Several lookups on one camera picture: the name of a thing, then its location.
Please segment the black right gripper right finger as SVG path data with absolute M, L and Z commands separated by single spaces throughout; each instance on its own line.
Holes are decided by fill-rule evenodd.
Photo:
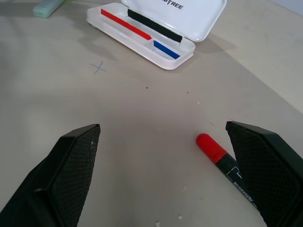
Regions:
M 237 164 L 268 227 L 303 225 L 303 159 L 276 133 L 228 121 Z

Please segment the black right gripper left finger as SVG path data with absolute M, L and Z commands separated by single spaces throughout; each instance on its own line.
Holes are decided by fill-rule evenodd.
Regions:
M 0 212 L 2 227 L 76 227 L 92 180 L 99 124 L 61 136 Z

